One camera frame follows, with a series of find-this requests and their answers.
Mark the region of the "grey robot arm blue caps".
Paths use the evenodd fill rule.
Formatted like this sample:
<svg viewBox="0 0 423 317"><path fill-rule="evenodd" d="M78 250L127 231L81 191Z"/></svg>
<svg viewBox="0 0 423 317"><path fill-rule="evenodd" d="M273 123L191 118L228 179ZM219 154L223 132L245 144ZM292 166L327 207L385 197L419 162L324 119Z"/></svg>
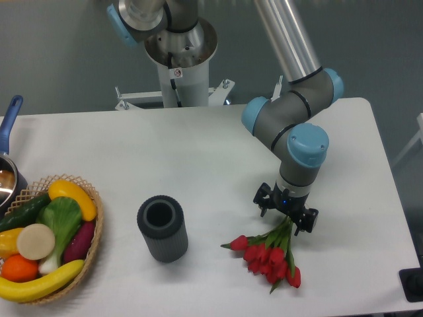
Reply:
<svg viewBox="0 0 423 317"><path fill-rule="evenodd" d="M276 209L298 231L311 232L319 213L305 203L329 139L310 119L342 97L344 84L334 70L319 63L292 1L255 5L289 90L252 99L241 116L245 128L281 162L274 186L261 185L254 202L263 213ZM125 44L144 44L157 66L164 107L212 103L208 63L217 49L217 34L199 16L196 1L115 1L106 13Z"/></svg>

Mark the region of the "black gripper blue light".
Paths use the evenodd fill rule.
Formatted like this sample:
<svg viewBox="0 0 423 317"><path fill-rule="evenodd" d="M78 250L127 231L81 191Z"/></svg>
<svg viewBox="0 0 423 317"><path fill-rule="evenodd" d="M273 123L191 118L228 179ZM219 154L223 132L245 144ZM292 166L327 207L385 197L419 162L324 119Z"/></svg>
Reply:
<svg viewBox="0 0 423 317"><path fill-rule="evenodd" d="M276 209L290 216L297 226L294 232L297 236L300 231L312 233L319 216L318 209L305 207L308 195L293 197L287 188L281 190L277 185L272 191L271 187L264 182L257 190L253 203L258 205L260 217L264 217L269 209Z"/></svg>

